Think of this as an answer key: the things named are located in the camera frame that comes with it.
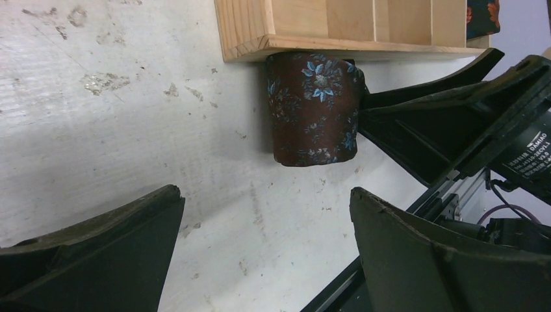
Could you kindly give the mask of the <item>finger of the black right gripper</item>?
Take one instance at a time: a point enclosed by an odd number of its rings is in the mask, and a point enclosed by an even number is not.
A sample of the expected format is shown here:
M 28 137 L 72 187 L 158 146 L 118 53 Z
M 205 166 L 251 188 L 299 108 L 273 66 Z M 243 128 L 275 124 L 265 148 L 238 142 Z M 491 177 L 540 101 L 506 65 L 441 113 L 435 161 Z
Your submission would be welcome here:
M 503 51 L 492 47 L 486 49 L 465 67 L 441 79 L 374 94 L 366 89 L 362 97 L 361 108 L 365 110 L 388 107 L 445 90 L 479 83 L 504 56 Z
M 479 172 L 549 108 L 550 61 L 530 55 L 492 80 L 361 108 L 358 131 L 431 187 Z

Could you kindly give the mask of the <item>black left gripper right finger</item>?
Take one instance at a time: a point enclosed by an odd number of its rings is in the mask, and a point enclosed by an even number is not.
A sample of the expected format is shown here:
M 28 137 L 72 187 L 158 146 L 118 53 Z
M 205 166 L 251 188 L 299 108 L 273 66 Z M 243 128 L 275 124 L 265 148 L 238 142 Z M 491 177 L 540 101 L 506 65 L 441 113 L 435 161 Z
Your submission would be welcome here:
M 549 311 L 550 256 L 472 239 L 351 191 L 374 311 Z

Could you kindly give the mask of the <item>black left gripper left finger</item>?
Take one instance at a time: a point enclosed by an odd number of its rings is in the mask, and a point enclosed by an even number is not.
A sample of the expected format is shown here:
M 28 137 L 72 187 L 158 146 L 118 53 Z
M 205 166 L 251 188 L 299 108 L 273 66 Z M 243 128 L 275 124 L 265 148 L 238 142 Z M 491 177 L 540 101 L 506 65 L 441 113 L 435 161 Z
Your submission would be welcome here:
M 185 199 L 166 185 L 1 249 L 2 311 L 156 311 Z

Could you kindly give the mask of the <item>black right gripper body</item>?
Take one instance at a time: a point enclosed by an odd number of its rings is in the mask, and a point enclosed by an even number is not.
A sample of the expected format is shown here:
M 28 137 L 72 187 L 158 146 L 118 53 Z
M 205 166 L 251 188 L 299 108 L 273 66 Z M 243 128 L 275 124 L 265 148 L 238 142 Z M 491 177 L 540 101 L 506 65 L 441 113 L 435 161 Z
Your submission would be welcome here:
M 550 204 L 550 111 L 512 140 L 490 169 L 509 185 Z

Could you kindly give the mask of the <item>brown blue floral tie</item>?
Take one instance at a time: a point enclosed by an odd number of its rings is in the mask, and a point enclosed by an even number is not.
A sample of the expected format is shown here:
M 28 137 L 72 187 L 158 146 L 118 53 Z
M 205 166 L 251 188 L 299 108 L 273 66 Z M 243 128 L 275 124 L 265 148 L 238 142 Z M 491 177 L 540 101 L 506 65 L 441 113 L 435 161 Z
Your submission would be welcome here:
M 343 163 L 357 154 L 367 93 L 354 60 L 285 52 L 266 59 L 274 159 L 288 167 Z

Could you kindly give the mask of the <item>wooden compartment organizer box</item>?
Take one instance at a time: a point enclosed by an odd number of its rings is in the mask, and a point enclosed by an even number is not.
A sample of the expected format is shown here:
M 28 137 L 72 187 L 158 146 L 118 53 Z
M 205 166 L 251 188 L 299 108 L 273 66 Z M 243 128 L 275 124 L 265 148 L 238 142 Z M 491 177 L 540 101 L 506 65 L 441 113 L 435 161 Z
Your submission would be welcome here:
M 226 62 L 261 62 L 284 51 L 354 60 L 475 57 L 489 36 L 467 38 L 466 1 L 216 0 Z

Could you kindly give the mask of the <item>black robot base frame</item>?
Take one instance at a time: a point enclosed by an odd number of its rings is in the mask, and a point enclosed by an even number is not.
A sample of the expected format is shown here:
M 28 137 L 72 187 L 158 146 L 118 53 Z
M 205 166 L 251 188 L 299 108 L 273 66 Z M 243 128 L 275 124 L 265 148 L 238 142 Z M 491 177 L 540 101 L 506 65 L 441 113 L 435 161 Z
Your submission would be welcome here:
M 461 213 L 475 206 L 484 171 L 425 191 L 406 211 L 356 188 L 350 199 L 359 257 L 317 294 L 304 311 L 457 311 L 438 270 L 437 239 L 429 213 L 467 229 Z

